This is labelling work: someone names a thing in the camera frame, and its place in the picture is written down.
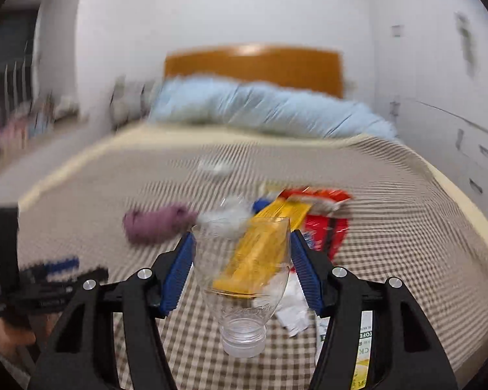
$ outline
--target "drawer handle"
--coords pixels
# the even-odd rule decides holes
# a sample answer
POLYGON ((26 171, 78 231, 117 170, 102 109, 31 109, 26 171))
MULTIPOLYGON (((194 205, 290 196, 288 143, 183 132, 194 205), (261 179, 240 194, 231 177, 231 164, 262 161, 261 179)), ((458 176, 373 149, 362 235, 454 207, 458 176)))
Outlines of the drawer handle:
POLYGON ((477 183, 475 183, 472 179, 469 179, 470 186, 473 190, 475 190, 479 195, 482 195, 482 187, 480 187, 477 183))
POLYGON ((484 155, 485 157, 488 158, 488 149, 483 147, 482 145, 479 145, 479 151, 481 151, 481 154, 484 155))

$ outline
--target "metal bolt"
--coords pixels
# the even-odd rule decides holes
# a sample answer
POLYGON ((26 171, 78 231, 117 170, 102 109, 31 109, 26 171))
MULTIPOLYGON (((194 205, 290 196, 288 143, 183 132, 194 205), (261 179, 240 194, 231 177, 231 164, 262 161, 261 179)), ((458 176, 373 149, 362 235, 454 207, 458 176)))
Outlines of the metal bolt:
POLYGON ((347 275, 347 270, 342 267, 336 267, 332 269, 332 274, 335 277, 345 277, 347 275))
POLYGON ((389 284, 393 288, 399 289, 403 285, 403 282, 399 278, 397 278, 397 277, 391 277, 391 278, 389 278, 389 284))
POLYGON ((145 280, 149 277, 152 277, 152 270, 150 268, 143 268, 142 270, 139 270, 137 272, 137 276, 140 279, 145 280))
POLYGON ((92 290, 95 287, 96 287, 96 280, 87 280, 85 283, 83 283, 83 288, 85 290, 92 290))

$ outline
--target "pillow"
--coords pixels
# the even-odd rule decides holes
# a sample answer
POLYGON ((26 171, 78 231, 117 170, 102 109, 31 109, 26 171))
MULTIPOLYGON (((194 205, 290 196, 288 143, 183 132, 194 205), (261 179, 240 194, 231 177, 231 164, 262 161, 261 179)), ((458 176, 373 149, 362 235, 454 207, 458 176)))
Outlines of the pillow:
POLYGON ((222 123, 302 138, 344 138, 367 133, 397 140, 394 126, 365 104, 323 93, 209 76, 167 80, 151 122, 222 123))

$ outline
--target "purple cloth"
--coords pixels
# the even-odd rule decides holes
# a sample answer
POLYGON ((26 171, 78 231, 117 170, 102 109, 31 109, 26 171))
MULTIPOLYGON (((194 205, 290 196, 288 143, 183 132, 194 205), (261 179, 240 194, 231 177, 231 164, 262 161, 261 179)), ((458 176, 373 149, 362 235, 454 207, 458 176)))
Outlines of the purple cloth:
POLYGON ((131 210, 123 217, 126 237, 132 244, 152 245, 166 242, 184 233, 197 221, 197 212, 186 205, 170 205, 142 213, 131 210))

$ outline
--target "headboard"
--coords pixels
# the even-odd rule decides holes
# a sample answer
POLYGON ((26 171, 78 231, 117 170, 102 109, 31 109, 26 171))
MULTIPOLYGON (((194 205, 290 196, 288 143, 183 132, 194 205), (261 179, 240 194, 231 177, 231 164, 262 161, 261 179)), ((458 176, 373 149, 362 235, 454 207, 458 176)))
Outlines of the headboard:
POLYGON ((343 98, 341 56, 337 52, 275 45, 233 45, 170 54, 164 76, 208 73, 245 82, 264 80, 343 98))

